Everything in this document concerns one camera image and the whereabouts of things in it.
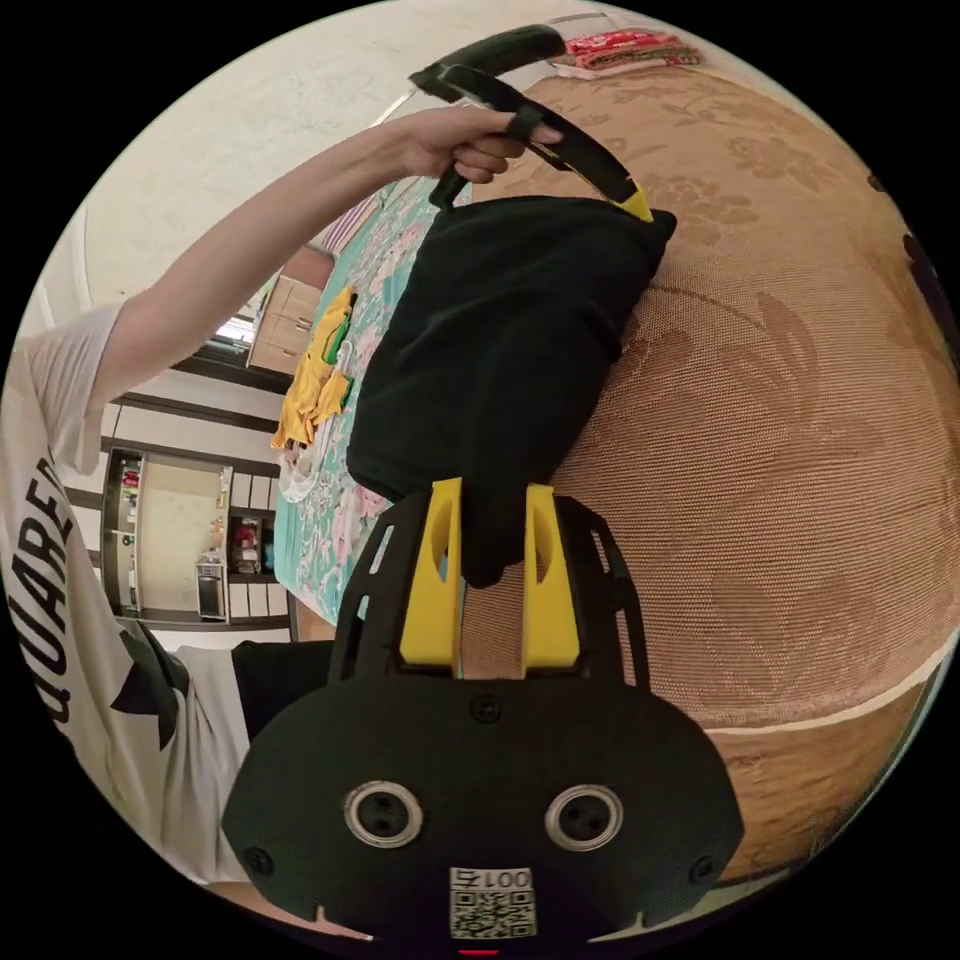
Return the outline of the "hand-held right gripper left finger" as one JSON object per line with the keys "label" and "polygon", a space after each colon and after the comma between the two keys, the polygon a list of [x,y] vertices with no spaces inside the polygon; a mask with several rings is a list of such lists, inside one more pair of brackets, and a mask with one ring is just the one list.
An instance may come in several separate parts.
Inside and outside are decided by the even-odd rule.
{"label": "hand-held right gripper left finger", "polygon": [[456,669],[462,619],[462,480],[433,485],[416,554],[399,653],[407,666]]}

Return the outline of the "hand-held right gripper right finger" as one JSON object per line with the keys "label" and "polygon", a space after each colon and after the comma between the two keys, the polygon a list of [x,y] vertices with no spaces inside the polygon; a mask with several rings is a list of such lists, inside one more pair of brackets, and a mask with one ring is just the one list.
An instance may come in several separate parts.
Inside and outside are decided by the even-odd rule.
{"label": "hand-held right gripper right finger", "polygon": [[580,641],[553,489],[527,487],[525,507],[522,668],[568,670]]}

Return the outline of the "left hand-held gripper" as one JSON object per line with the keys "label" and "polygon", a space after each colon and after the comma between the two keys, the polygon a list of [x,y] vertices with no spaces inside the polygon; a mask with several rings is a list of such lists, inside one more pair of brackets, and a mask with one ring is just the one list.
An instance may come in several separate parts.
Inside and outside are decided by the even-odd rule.
{"label": "left hand-held gripper", "polygon": [[585,131],[510,84],[463,64],[433,64],[410,76],[421,92],[455,103],[466,99],[511,116],[505,136],[550,166],[576,174],[606,201],[645,223],[654,215],[643,190],[623,164]]}

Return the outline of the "person's left hand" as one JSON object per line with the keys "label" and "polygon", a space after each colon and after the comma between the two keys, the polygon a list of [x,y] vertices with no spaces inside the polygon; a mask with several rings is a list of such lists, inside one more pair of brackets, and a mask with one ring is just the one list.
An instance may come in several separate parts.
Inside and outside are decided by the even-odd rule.
{"label": "person's left hand", "polygon": [[470,183],[486,184],[507,171],[529,144],[552,146],[561,135],[540,124],[527,137],[507,129],[514,116],[478,107],[436,108],[396,122],[389,168],[396,179],[438,179],[452,171]]}

